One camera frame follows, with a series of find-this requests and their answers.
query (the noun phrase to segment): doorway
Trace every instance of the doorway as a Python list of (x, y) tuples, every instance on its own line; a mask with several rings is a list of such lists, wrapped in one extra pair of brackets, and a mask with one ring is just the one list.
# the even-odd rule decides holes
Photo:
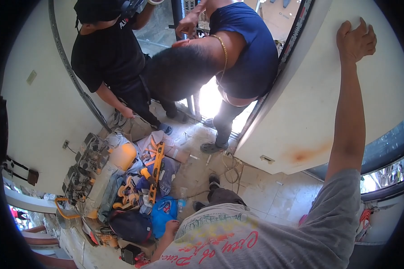
[[(181, 1), (177, 0), (168, 3), (165, 2), (156, 8), (154, 16), (144, 29), (134, 32), (144, 53), (153, 55), (170, 47), (176, 40), (181, 39), (181, 37), (175, 35), (175, 31), (171, 27), (168, 27), (168, 25), (177, 25), (197, 5), (198, 1), (191, 0), (190, 2), (192, 3), (185, 6), (183, 6)], [(291, 37), (292, 35), (296, 37), (300, 30), (297, 27), (297, 14), (300, 14), (299, 17), (303, 21), (307, 13), (307, 9), (303, 8), (305, 3), (301, 3), (301, 0), (245, 0), (244, 3), (254, 9), (268, 26), (276, 43), (280, 63), (284, 66), (293, 46), (293, 42), (290, 41)], [(205, 12), (199, 16), (198, 27), (209, 32), (209, 20)], [(284, 47), (287, 47), (287, 54), (283, 51)], [(239, 139), (248, 129), (265, 97), (252, 102), (235, 118), (232, 125), (232, 138)], [(178, 101), (177, 107), (196, 121), (203, 122), (205, 119), (212, 118), (217, 114), (221, 101), (221, 95), (217, 90), (215, 78), (212, 78), (209, 83), (201, 88), (198, 94)]]

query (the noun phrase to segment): printed graphic on shirt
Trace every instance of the printed graphic on shirt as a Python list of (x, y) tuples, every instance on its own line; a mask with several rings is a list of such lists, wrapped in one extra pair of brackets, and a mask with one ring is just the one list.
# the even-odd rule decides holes
[(224, 255), (252, 248), (259, 236), (256, 230), (252, 230), (256, 227), (257, 222), (244, 213), (234, 216), (226, 213), (197, 216), (180, 229), (180, 237), (172, 243), (180, 254), (162, 255), (160, 259), (185, 266), (193, 261), (201, 264), (206, 258), (214, 257), (216, 251)]
[(123, 20), (120, 22), (120, 29), (123, 29), (123, 27), (127, 24), (128, 21), (129, 21), (128, 18), (123, 19)]

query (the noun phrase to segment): black cap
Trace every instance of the black cap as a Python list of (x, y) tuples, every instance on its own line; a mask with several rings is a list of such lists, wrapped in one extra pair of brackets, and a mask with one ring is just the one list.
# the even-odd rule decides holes
[(121, 14), (118, 0), (78, 0), (75, 4), (77, 21), (81, 23), (108, 22)]

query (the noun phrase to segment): rust stain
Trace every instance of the rust stain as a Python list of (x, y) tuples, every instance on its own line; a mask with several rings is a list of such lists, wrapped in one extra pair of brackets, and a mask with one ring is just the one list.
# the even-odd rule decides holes
[(332, 141), (327, 141), (314, 148), (299, 148), (296, 146), (291, 146), (286, 153), (283, 153), (281, 156), (291, 164), (300, 165), (315, 159), (327, 151), (330, 151), (332, 148), (332, 143)]

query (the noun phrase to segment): white wall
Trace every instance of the white wall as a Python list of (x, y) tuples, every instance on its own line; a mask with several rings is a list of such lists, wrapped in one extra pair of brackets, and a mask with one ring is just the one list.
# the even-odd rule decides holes
[[(235, 156), (271, 174), (292, 174), (328, 162), (334, 138), (340, 64), (335, 35), (362, 16), (377, 34), (377, 51), (358, 63), (370, 143), (404, 119), (404, 53), (372, 0), (318, 0), (305, 30)], [(275, 160), (260, 160), (266, 155)]]
[[(55, 1), (61, 42), (69, 60), (77, 34), (74, 2)], [(37, 77), (28, 85), (32, 70)], [(69, 140), (70, 148), (77, 150), (88, 132), (97, 133), (102, 126), (79, 96), (59, 57), (47, 0), (33, 10), (15, 41), (5, 68), (2, 95), (9, 116), (8, 155), (39, 171), (34, 187), (18, 178), (12, 180), (28, 188), (62, 194), (65, 174), (75, 164), (75, 154), (63, 150), (63, 142)], [(108, 118), (112, 107), (96, 94), (91, 96)], [(15, 172), (27, 175), (23, 169), (16, 168)]]

